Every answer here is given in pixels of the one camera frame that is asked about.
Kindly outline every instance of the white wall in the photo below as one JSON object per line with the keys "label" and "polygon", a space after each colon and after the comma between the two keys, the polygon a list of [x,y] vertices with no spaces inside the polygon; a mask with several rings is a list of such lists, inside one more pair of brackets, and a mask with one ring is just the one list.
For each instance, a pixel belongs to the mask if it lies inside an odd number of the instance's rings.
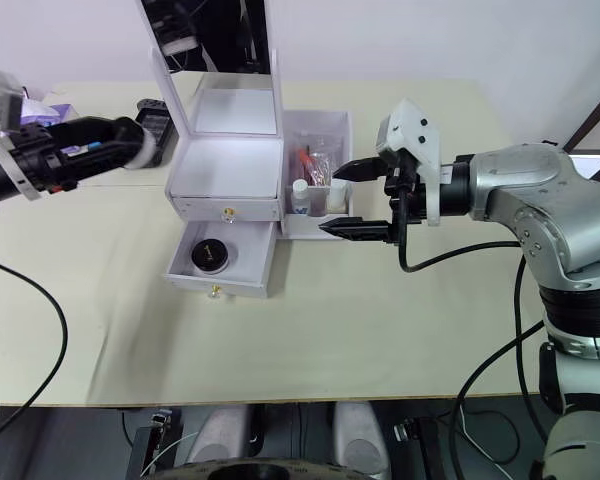
{"label": "white wall", "polygon": [[[475,79],[516,141],[564,141],[600,99],[600,0],[271,3],[285,79]],[[148,79],[146,49],[133,0],[0,0],[27,84]]]}

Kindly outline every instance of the open drawer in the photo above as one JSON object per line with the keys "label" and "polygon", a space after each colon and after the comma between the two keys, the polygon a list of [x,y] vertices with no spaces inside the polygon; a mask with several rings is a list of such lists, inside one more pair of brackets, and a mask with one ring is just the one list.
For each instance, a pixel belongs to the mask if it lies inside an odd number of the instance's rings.
{"label": "open drawer", "polygon": [[[187,290],[266,298],[276,234],[276,222],[189,222],[165,278]],[[229,254],[227,267],[213,275],[191,260],[193,247],[210,238],[222,241]]]}

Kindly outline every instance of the beige tabletop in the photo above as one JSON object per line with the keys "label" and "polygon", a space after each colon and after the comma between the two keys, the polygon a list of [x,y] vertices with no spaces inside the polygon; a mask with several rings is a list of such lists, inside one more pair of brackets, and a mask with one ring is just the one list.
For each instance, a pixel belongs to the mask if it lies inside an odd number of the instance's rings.
{"label": "beige tabletop", "polygon": [[[441,132],[443,163],[504,147],[509,138],[479,88],[459,80],[283,83],[286,108],[349,110],[354,155],[373,154],[380,120],[403,97]],[[135,116],[158,97],[146,83],[57,85],[49,104],[81,115]],[[519,252],[502,249],[403,273],[382,243],[279,241],[266,300],[176,289],[162,278],[181,220],[164,196],[169,166],[119,170],[36,202],[0,204],[0,261],[42,283],[69,323],[67,357],[39,405],[453,396],[514,335]],[[382,183],[356,185],[354,209],[387,218]],[[509,240],[499,225],[443,218],[409,230],[411,262],[471,243]],[[523,325],[540,318],[527,276]],[[537,349],[525,345],[532,390]],[[0,403],[24,402],[60,346],[53,309],[0,272]],[[517,392],[513,354],[474,394]]]}

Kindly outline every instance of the white container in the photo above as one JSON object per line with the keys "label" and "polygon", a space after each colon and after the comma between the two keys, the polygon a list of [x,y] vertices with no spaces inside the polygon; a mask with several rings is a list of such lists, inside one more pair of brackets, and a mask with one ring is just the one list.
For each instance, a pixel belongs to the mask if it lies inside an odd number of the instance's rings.
{"label": "white container", "polygon": [[351,189],[345,193],[346,213],[330,214],[326,211],[329,187],[309,186],[311,210],[309,215],[298,215],[291,211],[291,185],[296,178],[292,169],[293,150],[297,147],[297,134],[335,135],[342,138],[342,149],[338,165],[352,159],[351,115],[348,112],[328,110],[285,110],[283,116],[284,130],[284,165],[282,183],[285,185],[287,210],[282,219],[280,238],[288,240],[341,240],[320,230],[319,225],[338,217],[353,216],[353,198]]}
{"label": "white container", "polygon": [[299,215],[309,215],[311,199],[309,198],[309,184],[306,180],[299,178],[295,180],[291,191],[291,210]]}
{"label": "white container", "polygon": [[[346,112],[283,112],[276,50],[270,50],[271,75],[204,73],[193,96],[181,99],[184,76],[172,78],[141,0],[137,0],[151,45],[150,62],[179,140],[165,193],[185,227],[165,278],[186,289],[266,297],[278,235],[284,238],[336,239],[318,225],[321,218],[287,214],[291,183],[286,126],[343,137],[342,163],[351,156],[351,124]],[[269,2],[265,2],[271,33]],[[268,37],[275,45],[274,36]],[[328,187],[309,187],[308,200],[324,210]],[[351,213],[351,199],[348,212]],[[227,268],[214,275],[197,269],[193,246],[217,238],[228,246]]]}
{"label": "white container", "polygon": [[349,182],[334,178],[327,194],[327,213],[347,213],[347,189]]}

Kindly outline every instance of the gold knob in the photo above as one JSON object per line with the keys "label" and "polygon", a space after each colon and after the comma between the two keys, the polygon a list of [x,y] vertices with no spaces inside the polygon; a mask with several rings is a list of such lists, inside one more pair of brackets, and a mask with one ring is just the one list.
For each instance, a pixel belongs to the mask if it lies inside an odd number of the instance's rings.
{"label": "gold knob", "polygon": [[236,211],[234,208],[226,207],[222,210],[222,221],[226,223],[233,223],[236,219]]}
{"label": "gold knob", "polygon": [[209,292],[209,298],[218,298],[220,296],[220,292],[222,291],[222,287],[219,285],[212,285],[211,291]]}

